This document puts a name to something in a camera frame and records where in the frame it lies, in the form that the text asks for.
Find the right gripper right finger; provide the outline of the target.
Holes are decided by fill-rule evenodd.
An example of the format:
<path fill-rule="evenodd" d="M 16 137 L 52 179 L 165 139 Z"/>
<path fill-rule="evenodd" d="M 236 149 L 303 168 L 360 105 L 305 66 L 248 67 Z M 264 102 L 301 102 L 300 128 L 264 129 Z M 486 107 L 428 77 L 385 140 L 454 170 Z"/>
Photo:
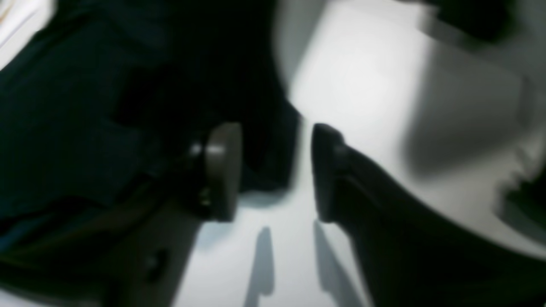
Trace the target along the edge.
<path fill-rule="evenodd" d="M 545 261 L 420 202 L 327 124 L 312 130 L 320 221 L 345 231 L 377 307 L 543 307 Z"/>

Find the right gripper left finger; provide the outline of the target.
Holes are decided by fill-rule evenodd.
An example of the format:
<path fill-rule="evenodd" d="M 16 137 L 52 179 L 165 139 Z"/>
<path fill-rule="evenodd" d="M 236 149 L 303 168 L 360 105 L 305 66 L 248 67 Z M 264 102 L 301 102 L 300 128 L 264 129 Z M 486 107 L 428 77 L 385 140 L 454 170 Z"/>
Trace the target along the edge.
<path fill-rule="evenodd" d="M 239 124 L 191 145 L 159 179 L 81 228 L 1 256 L 1 289 L 58 307 L 169 307 L 201 225 L 233 220 Z"/>

